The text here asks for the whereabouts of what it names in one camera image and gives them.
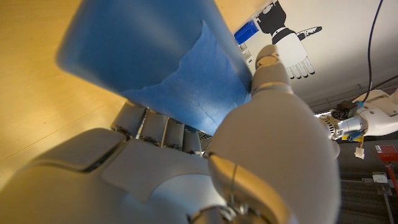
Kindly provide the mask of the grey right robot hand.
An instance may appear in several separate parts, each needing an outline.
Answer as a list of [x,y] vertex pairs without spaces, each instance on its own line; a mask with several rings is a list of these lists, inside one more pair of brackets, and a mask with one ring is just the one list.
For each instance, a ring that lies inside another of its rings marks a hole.
[[92,129],[10,179],[1,222],[334,223],[338,153],[268,45],[251,100],[225,117],[207,158]]

